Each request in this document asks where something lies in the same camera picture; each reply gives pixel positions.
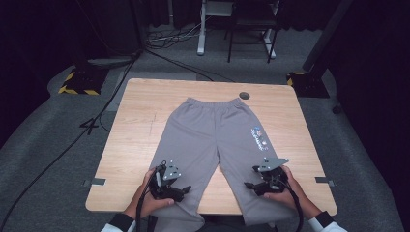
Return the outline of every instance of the gray floor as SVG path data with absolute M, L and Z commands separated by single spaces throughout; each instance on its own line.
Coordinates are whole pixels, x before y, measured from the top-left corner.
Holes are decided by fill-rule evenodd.
M 320 32 L 282 31 L 276 45 L 277 59 L 266 64 L 262 46 L 252 50 L 234 47 L 231 63 L 226 63 L 228 42 L 223 31 L 207 35 L 205 56 L 196 55 L 197 38 L 155 50 L 170 59 L 196 66 L 215 81 L 221 76 L 246 83 L 286 84 L 285 75 L 300 71 Z M 35 110 L 0 151 L 0 218 L 24 188 L 44 170 L 82 129 L 78 126 L 95 117 L 109 99 L 124 68 L 111 70 L 100 96 L 57 94 L 71 70 L 68 67 L 48 85 L 51 98 Z M 132 72 L 189 72 L 146 52 Z M 208 81 L 198 75 L 197 80 Z M 369 159 L 360 139 L 344 114 L 335 115 L 336 86 L 327 72 L 323 80 L 329 99 L 299 99 L 317 153 L 328 178 L 337 184 L 332 193 L 338 207 L 336 221 L 348 231 L 403 231 L 389 188 Z M 115 111 L 106 111 L 102 123 L 110 128 Z M 113 213 L 93 213 L 85 209 L 88 187 L 97 170 L 108 132 L 101 127 L 83 135 L 75 145 L 32 186 L 16 205 L 5 231 L 100 231 Z M 211 231 L 266 231 L 238 224 Z M 297 220 L 279 221 L 279 231 L 294 231 Z M 306 224 L 303 231 L 311 231 Z

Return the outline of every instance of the gray sweatpants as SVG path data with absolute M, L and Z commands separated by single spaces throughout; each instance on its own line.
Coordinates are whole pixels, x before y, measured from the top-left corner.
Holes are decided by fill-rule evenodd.
M 199 201 L 218 164 L 232 188 L 246 225 L 275 222 L 294 213 L 258 197 L 244 182 L 261 183 L 252 169 L 264 157 L 276 157 L 257 117 L 241 100 L 203 102 L 187 99 L 169 117 L 151 167 L 173 160 L 182 176 L 172 185 L 192 186 L 180 203 L 157 210 L 156 231 L 196 231 L 204 224 Z

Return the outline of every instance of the printed logo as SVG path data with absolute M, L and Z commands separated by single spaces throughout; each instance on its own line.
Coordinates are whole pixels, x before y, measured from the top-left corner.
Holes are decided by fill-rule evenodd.
M 259 128 L 259 127 L 254 127 L 254 128 L 252 128 L 252 129 L 250 129 L 250 132 L 251 132 L 253 138 L 255 139 L 256 144 L 257 144 L 259 150 L 261 150 L 261 151 L 266 151 L 266 150 L 268 150 L 268 146 L 267 146 L 268 143 L 266 142 L 266 140 L 265 140 L 264 137 L 262 136 L 263 133 L 262 133 L 262 131 L 260 130 L 260 128 Z

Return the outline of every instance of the sweatpants waistband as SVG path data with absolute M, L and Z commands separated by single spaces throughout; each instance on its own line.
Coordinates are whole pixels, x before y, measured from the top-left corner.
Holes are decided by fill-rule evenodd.
M 228 108 L 231 106 L 244 105 L 244 103 L 239 98 L 234 99 L 232 101 L 217 101 L 217 102 L 205 102 L 205 101 L 199 101 L 199 100 L 195 100 L 192 98 L 188 98 L 185 102 L 192 104 L 192 105 L 197 105 L 201 107 L 209 107 L 209 108 Z

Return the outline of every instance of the chair leg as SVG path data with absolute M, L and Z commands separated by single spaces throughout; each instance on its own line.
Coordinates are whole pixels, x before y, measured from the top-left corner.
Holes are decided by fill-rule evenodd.
M 271 50 L 269 51 L 268 64 L 271 63 L 272 52 L 274 51 L 275 41 L 277 40 L 278 30 L 275 30 L 274 38 L 271 42 Z
M 265 39 L 266 33 L 268 33 L 268 30 L 265 30 L 262 34 L 262 36 L 260 37 L 261 40 Z
M 232 52 L 232 42 L 233 42 L 233 28 L 230 30 L 230 40 L 229 40 L 229 54 L 228 54 L 228 63 L 230 63 L 230 55 Z

